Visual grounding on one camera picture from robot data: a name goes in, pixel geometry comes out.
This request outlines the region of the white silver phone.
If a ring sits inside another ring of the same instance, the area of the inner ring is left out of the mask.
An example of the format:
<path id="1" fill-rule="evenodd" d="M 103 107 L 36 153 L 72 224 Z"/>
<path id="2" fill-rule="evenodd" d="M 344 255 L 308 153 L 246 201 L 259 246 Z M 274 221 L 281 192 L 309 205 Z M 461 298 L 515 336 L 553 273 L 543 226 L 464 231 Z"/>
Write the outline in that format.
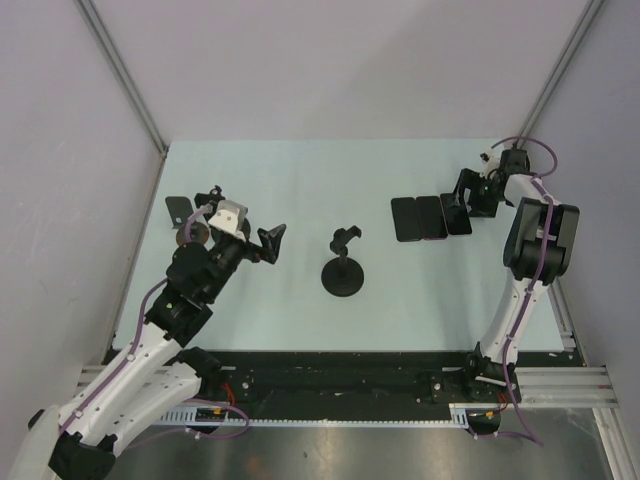
<path id="1" fill-rule="evenodd" d="M 466 205 L 454 193 L 440 195 L 447 233 L 452 236 L 472 234 L 472 226 Z"/>

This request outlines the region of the purple phone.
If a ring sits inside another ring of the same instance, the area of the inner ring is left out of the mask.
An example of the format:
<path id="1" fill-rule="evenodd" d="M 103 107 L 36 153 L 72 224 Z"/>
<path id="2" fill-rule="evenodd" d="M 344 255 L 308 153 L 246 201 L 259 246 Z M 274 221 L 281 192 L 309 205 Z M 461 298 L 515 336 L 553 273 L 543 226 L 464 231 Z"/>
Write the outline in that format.
<path id="1" fill-rule="evenodd" d="M 448 236 L 441 200 L 438 196 L 416 198 L 422 238 L 441 240 Z"/>

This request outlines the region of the black phone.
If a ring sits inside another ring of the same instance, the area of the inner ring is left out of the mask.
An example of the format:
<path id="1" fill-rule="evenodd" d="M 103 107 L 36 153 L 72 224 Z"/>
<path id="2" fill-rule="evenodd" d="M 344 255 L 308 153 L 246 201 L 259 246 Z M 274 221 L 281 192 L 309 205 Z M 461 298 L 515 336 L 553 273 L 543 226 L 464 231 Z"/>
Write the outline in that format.
<path id="1" fill-rule="evenodd" d="M 415 198 L 393 198 L 391 200 L 391 211 L 395 236 L 398 242 L 416 242 L 422 239 Z"/>

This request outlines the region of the black stand holding purple phone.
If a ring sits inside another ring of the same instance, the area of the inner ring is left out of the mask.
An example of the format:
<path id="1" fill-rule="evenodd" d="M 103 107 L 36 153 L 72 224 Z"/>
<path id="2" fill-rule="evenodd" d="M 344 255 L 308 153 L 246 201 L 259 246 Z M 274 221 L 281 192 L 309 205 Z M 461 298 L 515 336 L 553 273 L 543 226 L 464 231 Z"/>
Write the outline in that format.
<path id="1" fill-rule="evenodd" d="M 197 207 L 196 211 L 200 213 L 200 215 L 204 218 L 205 223 L 208 226 L 209 226 L 208 220 L 215 213 L 215 210 L 216 210 L 216 207 L 217 207 L 217 203 L 220 200 L 229 200 L 229 199 L 227 199 L 223 195 L 222 188 L 220 186 L 218 186 L 218 185 L 216 185 L 208 193 L 198 193 L 194 197 L 195 205 Z M 244 238 L 237 238 L 237 239 L 239 239 L 241 241 L 248 241 L 249 237 L 250 237 L 251 227 L 250 227 L 249 221 L 247 220 L 247 214 L 246 214 L 246 217 L 245 217 L 244 225 L 242 227 L 242 232 L 245 234 L 245 237 Z M 223 233 L 223 232 L 221 232 L 219 230 L 216 230 L 216 229 L 214 229 L 214 228 L 212 228 L 210 226 L 209 226 L 209 228 L 212 229 L 213 231 L 215 231 L 217 234 L 226 234 L 226 233 Z"/>

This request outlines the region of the black stand holding white phone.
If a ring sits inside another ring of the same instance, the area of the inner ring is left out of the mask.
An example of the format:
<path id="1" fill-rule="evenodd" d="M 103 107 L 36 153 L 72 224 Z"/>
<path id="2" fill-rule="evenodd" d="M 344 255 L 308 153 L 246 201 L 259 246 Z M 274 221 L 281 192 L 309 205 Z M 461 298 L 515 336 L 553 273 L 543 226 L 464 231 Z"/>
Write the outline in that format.
<path id="1" fill-rule="evenodd" d="M 329 244 L 336 255 L 328 261 L 321 272 L 321 283 L 331 295 L 346 298 L 355 295 L 364 285 L 364 270 L 361 265 L 349 257 L 347 244 L 354 238 L 360 238 L 362 231 L 356 225 L 348 229 L 337 229 Z"/>

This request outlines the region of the rusty base phone stand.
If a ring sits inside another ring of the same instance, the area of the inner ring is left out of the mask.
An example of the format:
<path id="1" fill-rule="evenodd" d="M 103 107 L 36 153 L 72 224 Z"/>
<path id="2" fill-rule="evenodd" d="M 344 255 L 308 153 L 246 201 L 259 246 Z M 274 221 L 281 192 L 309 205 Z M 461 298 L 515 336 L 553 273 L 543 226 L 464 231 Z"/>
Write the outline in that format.
<path id="1" fill-rule="evenodd" d="M 176 231 L 175 240 L 178 246 L 184 245 L 189 240 L 205 245 L 210 234 L 208 227 L 200 222 L 194 221 L 190 227 L 189 240 L 186 238 L 186 223 L 194 213 L 192 202 L 184 196 L 167 196 L 165 204 L 172 222 L 172 227 Z"/>

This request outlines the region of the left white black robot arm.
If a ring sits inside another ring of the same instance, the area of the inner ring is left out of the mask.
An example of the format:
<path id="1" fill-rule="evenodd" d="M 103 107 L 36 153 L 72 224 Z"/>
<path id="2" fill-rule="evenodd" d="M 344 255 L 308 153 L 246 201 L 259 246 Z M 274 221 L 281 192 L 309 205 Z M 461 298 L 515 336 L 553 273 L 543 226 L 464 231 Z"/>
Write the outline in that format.
<path id="1" fill-rule="evenodd" d="M 129 345 L 60 409 L 46 466 L 61 479 L 103 479 L 167 411 L 214 397 L 221 365 L 189 343 L 242 261 L 277 261 L 285 231 L 285 225 L 261 229 L 258 244 L 221 232 L 212 248 L 198 242 L 179 246 L 165 278 L 143 297 Z"/>

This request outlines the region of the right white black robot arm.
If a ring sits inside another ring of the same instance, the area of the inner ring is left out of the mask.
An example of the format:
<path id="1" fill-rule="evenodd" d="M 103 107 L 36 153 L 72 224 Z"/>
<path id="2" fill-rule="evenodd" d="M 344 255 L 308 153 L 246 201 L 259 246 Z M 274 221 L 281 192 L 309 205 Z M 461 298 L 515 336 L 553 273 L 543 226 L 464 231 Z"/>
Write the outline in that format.
<path id="1" fill-rule="evenodd" d="M 516 209 L 503 250 L 506 284 L 489 329 L 467 356 L 462 392 L 473 401 L 515 390 L 519 344 L 540 297 L 568 269 L 580 211 L 564 204 L 531 170 L 515 145 L 499 158 L 482 156 L 482 172 L 465 168 L 451 193 L 440 196 L 447 233 L 467 232 L 472 218 L 493 218 L 502 203 Z"/>

